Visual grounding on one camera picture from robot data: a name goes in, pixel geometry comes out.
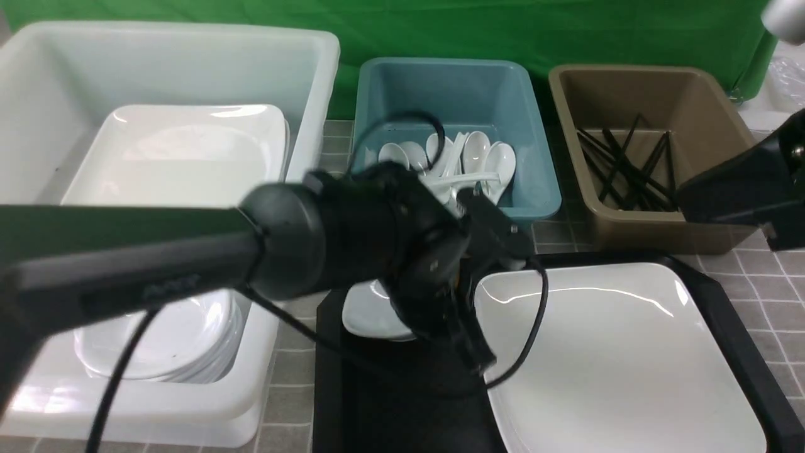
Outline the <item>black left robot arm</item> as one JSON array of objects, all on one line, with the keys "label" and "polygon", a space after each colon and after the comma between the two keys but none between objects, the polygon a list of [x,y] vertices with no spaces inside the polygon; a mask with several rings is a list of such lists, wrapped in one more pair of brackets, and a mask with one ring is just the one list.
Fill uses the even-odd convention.
[{"label": "black left robot arm", "polygon": [[[233,208],[2,206],[2,411],[49,338],[217,289],[235,289],[274,316],[400,390],[424,398],[473,398],[521,367],[547,307],[547,272],[527,236],[485,196],[461,189],[454,217],[417,173],[382,162],[335,178],[262,184]],[[540,307],[523,350],[484,383],[494,353],[468,296],[455,293],[460,262],[475,243],[485,265],[507,263],[541,277]],[[320,337],[280,301],[379,281],[399,319],[429,342],[450,345],[477,374],[468,389],[438,391],[403,381]]]}]

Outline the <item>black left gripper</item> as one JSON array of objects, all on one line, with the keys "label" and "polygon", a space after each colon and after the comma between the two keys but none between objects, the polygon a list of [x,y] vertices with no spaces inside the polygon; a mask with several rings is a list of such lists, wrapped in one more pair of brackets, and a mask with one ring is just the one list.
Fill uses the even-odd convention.
[{"label": "black left gripper", "polygon": [[417,338],[450,347],[482,375],[497,359],[475,314],[475,287],[492,271],[523,269],[531,255],[527,234],[479,186],[461,189],[457,206],[459,217],[434,198],[399,207],[384,289]]}]

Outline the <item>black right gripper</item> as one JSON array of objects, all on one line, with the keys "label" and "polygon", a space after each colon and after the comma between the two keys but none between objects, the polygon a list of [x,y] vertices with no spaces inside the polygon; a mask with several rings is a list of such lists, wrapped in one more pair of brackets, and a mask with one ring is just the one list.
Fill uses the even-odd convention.
[{"label": "black right gripper", "polygon": [[798,111],[747,151],[676,190],[689,223],[767,230],[772,250],[804,246],[804,112]]}]

